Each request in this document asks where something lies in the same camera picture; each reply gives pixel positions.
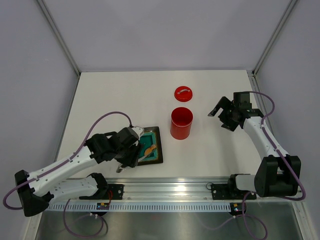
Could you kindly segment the long metal tongs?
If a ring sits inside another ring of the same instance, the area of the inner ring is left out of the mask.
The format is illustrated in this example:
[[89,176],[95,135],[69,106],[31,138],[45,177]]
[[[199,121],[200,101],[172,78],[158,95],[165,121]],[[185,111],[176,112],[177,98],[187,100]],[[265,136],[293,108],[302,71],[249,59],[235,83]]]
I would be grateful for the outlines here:
[[144,160],[145,158],[147,158],[147,157],[149,157],[150,155],[148,155],[148,156],[143,156],[143,157],[141,157],[140,159],[139,159],[139,161],[138,161],[138,163],[140,163],[142,160]]

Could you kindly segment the red cylindrical container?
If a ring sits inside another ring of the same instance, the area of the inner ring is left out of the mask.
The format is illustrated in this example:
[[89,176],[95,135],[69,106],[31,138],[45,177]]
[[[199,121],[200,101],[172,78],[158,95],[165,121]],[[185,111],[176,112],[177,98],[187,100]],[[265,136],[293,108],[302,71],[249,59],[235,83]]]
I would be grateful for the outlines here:
[[176,140],[184,140],[190,135],[193,113],[186,107],[175,108],[170,116],[170,134]]

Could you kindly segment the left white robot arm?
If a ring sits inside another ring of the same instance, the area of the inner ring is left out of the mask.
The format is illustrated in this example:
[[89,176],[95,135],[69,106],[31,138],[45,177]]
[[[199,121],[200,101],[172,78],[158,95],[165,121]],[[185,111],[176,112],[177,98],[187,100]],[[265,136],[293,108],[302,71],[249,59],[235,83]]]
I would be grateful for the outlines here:
[[30,173],[18,171],[14,177],[24,215],[35,216],[50,205],[68,199],[103,199],[108,194],[109,185],[101,173],[94,172],[82,179],[71,177],[112,160],[124,167],[136,167],[143,134],[144,129],[139,126],[125,127],[119,132],[97,133],[69,157]]

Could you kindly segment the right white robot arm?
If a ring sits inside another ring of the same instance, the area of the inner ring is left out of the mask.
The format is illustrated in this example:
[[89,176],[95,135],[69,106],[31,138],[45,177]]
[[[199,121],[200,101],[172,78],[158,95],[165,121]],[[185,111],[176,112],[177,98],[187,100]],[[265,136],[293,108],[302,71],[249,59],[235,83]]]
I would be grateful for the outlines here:
[[253,108],[250,91],[235,92],[233,100],[223,96],[208,114],[218,116],[222,128],[234,132],[240,127],[250,137],[261,163],[256,174],[232,174],[228,179],[227,193],[239,198],[245,192],[252,192],[261,198],[276,197],[290,201],[301,201],[306,191],[300,181],[301,160],[290,155],[269,130],[265,119],[269,116]]

